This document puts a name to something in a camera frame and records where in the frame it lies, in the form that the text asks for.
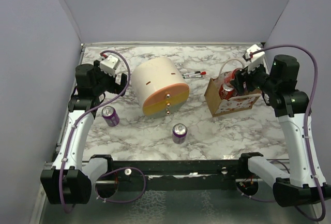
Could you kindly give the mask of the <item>red capped marker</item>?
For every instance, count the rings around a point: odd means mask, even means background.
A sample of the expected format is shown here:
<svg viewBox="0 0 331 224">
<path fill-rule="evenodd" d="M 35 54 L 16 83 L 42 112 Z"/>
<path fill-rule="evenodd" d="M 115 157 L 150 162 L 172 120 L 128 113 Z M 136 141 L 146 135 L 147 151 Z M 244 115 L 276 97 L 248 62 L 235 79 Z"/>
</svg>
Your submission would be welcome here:
<svg viewBox="0 0 331 224">
<path fill-rule="evenodd" d="M 195 71 L 195 72 L 192 72 L 192 73 L 183 74 L 183 78 L 184 79 L 188 79 L 188 78 L 201 78 L 204 75 L 206 75 L 206 72 L 205 71 Z"/>
</svg>

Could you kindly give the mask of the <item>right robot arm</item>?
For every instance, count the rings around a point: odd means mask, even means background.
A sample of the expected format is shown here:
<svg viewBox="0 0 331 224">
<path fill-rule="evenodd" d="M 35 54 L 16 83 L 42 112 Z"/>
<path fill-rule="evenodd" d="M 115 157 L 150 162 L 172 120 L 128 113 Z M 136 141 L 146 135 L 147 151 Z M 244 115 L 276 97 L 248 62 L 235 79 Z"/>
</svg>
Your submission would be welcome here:
<svg viewBox="0 0 331 224">
<path fill-rule="evenodd" d="M 282 207 L 316 204 L 330 199 L 330 186 L 320 169 L 311 131 L 309 98 L 296 89 L 299 63 L 289 55 L 277 55 L 269 73 L 263 57 L 254 55 L 244 69 L 231 81 L 242 93 L 244 89 L 259 89 L 269 97 L 269 104 L 281 125 L 287 145 L 290 172 L 285 173 L 259 153 L 243 154 L 237 171 L 241 177 L 253 174 L 273 190 L 276 202 Z"/>
</svg>

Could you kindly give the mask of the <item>purple can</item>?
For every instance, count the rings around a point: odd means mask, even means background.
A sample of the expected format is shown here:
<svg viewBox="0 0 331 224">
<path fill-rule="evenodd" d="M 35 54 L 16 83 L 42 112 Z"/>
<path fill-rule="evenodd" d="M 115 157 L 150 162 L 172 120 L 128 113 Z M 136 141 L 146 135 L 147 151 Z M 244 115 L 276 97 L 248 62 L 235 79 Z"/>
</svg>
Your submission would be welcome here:
<svg viewBox="0 0 331 224">
<path fill-rule="evenodd" d="M 115 127 L 119 124 L 119 116 L 112 106 L 102 108 L 101 115 L 108 126 Z"/>
<path fill-rule="evenodd" d="M 178 123 L 178 124 L 174 125 L 172 128 L 173 142 L 176 144 L 184 143 L 187 132 L 188 132 L 188 129 L 184 124 Z"/>
</svg>

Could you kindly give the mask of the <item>black base frame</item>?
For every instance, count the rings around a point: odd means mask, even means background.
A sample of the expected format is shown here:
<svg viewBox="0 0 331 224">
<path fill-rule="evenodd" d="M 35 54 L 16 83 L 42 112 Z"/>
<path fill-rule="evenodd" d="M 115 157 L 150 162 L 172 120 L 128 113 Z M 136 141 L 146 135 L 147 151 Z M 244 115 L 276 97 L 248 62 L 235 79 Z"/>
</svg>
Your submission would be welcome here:
<svg viewBox="0 0 331 224">
<path fill-rule="evenodd" d="M 256 181 L 259 177 L 248 171 L 243 159 L 230 160 L 138 160 L 113 161 L 111 170 L 126 168 L 103 176 L 96 182 L 102 191 L 181 191 L 235 190 L 236 182 Z"/>
</svg>

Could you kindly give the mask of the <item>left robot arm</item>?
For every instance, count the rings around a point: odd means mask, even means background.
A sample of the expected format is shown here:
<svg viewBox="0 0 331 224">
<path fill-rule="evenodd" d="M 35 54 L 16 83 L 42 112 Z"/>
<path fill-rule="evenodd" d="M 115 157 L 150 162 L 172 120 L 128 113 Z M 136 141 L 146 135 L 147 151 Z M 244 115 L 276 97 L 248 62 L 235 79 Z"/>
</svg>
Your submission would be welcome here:
<svg viewBox="0 0 331 224">
<path fill-rule="evenodd" d="M 114 175 L 111 156 L 96 155 L 83 166 L 83 151 L 97 109 L 104 104 L 100 96 L 106 92 L 125 94 L 126 74 L 116 83 L 118 58 L 95 60 L 76 67 L 76 86 L 68 102 L 68 126 L 51 168 L 44 169 L 40 181 L 51 204 L 86 204 L 92 185 L 98 177 L 108 180 Z"/>
</svg>

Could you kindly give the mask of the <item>cream cylindrical container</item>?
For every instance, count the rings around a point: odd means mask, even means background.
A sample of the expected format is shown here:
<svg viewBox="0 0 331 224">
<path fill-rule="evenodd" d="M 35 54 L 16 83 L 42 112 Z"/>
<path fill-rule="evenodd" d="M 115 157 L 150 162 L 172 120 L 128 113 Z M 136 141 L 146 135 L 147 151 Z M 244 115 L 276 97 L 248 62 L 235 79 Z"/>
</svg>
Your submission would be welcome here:
<svg viewBox="0 0 331 224">
<path fill-rule="evenodd" d="M 143 114 L 149 118 L 176 112 L 190 93 L 189 85 L 167 57 L 140 64 L 131 74 L 130 81 Z"/>
</svg>

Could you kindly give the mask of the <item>red can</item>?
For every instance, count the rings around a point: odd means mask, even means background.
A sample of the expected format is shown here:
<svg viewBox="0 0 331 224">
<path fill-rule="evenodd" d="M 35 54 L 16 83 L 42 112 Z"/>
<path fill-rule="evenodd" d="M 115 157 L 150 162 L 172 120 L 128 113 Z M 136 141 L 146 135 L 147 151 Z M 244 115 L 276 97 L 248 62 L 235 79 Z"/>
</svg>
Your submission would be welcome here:
<svg viewBox="0 0 331 224">
<path fill-rule="evenodd" d="M 233 87 L 232 84 L 231 84 L 231 81 L 234 80 L 234 78 L 235 78 L 235 73 L 236 73 L 237 71 L 239 71 L 239 70 L 240 70 L 240 68 L 236 68 L 236 69 L 234 69 L 234 70 L 232 70 L 232 71 L 227 72 L 227 73 L 224 75 L 224 84 L 225 84 L 226 86 L 228 86 L 228 87 Z"/>
<path fill-rule="evenodd" d="M 230 98 L 236 96 L 236 90 L 232 86 L 227 86 L 225 83 L 221 85 L 219 89 L 219 96 L 223 100 L 229 100 Z"/>
</svg>

